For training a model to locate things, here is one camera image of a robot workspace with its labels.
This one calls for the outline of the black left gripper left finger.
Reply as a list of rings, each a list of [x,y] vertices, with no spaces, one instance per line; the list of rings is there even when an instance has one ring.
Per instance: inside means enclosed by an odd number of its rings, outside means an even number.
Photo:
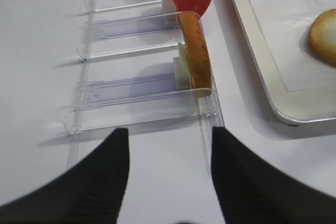
[[[129,131],[115,129],[60,177],[1,206],[1,223],[117,223],[129,169]]]

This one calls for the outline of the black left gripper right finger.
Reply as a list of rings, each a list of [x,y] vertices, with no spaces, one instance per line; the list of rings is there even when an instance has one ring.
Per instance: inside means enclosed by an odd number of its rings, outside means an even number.
[[[211,175],[226,223],[335,223],[335,198],[279,171],[224,127],[212,131]]]

